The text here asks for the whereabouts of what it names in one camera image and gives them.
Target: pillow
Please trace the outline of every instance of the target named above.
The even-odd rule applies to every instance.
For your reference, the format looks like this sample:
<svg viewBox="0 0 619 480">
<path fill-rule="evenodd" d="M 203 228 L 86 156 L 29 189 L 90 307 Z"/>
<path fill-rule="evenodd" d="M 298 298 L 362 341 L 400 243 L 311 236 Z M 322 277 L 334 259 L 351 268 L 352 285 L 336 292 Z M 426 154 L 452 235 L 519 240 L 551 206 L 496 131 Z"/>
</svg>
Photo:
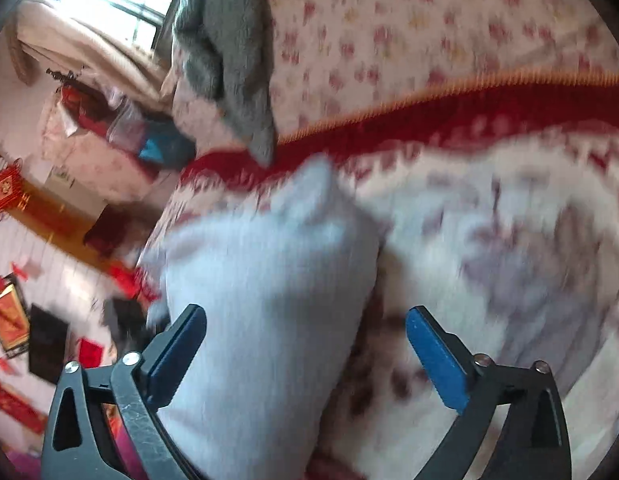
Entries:
<svg viewBox="0 0 619 480">
<path fill-rule="evenodd" d="M 163 242 L 163 303 L 190 303 L 207 335 L 158 418 L 211 480 L 299 480 L 374 286 L 379 231 L 324 158 L 267 212 L 224 212 Z"/>
</svg>

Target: blue object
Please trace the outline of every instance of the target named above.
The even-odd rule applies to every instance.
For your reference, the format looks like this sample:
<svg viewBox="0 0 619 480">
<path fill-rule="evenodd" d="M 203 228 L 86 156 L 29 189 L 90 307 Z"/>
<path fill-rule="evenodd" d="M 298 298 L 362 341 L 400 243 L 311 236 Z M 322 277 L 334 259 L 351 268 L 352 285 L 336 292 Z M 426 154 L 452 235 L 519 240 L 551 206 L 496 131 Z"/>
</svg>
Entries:
<svg viewBox="0 0 619 480">
<path fill-rule="evenodd" d="M 196 158 L 196 143 L 179 132 L 173 121 L 144 120 L 147 135 L 138 155 L 141 160 L 168 170 L 182 170 Z"/>
<path fill-rule="evenodd" d="M 143 352 L 150 361 L 154 348 L 161 349 L 155 363 L 149 370 L 141 367 L 141 374 L 146 377 L 145 404 L 156 411 L 167 406 L 181 383 L 187 368 L 205 338 L 207 317 L 205 311 L 197 305 L 189 305 L 184 316 L 178 318 L 166 332 L 158 334 Z M 164 339 L 173 338 L 172 344 L 163 348 Z"/>
<path fill-rule="evenodd" d="M 405 330 L 443 404 L 461 415 L 469 402 L 467 374 L 443 340 L 448 334 L 424 306 L 407 313 Z"/>
</svg>

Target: gray towel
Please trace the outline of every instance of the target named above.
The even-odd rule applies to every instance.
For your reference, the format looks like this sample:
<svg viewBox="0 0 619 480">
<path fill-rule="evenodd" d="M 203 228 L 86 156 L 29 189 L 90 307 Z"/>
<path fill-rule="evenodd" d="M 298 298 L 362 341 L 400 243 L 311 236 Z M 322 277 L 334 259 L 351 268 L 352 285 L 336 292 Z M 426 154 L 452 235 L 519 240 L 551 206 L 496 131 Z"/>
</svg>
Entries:
<svg viewBox="0 0 619 480">
<path fill-rule="evenodd" d="M 274 157 L 264 0 L 181 0 L 174 37 L 189 54 L 185 74 L 262 165 Z"/>
</svg>

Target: bedding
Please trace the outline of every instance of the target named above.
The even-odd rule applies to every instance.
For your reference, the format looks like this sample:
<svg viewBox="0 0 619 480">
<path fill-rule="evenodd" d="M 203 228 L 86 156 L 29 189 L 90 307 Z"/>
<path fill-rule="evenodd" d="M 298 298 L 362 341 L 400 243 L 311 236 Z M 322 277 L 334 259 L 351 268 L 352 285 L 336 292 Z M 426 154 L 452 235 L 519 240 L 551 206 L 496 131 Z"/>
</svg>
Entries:
<svg viewBox="0 0 619 480">
<path fill-rule="evenodd" d="M 605 24 L 587 0 L 269 3 L 275 165 L 257 167 L 193 98 L 176 50 L 174 121 L 201 158 L 148 247 L 192 216 L 267 209 L 327 153 L 386 238 L 320 456 L 405 480 L 440 443 L 454 415 L 404 336 L 425 304 L 474 352 L 551 364 L 574 479 L 589 478 L 619 432 L 619 48 Z"/>
<path fill-rule="evenodd" d="M 467 76 L 517 68 L 619 70 L 588 0 L 268 0 L 279 136 Z M 216 104 L 195 98 L 174 53 L 173 116 L 199 154 L 238 146 Z"/>
<path fill-rule="evenodd" d="M 319 152 L 385 236 L 318 449 L 369 480 L 422 468 L 455 417 L 405 338 L 405 313 L 424 304 L 472 352 L 551 365 L 573 478 L 588 478 L 619 432 L 619 75 L 439 87 L 300 130 L 269 170 L 245 151 L 208 153 L 183 173 L 149 245 L 192 216 L 267 210 Z M 468 478 L 480 478 L 503 420 Z"/>
</svg>

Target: picture frame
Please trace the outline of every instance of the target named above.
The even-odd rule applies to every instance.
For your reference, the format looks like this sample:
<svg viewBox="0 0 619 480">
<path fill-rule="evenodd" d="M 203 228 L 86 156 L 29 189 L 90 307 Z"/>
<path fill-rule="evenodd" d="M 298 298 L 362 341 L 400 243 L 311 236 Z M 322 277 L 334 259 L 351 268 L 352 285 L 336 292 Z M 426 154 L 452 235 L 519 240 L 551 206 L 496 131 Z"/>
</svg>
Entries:
<svg viewBox="0 0 619 480">
<path fill-rule="evenodd" d="M 0 344 L 8 359 L 27 352 L 29 347 L 29 319 L 26 303 L 14 274 L 4 278 L 0 290 Z"/>
</svg>

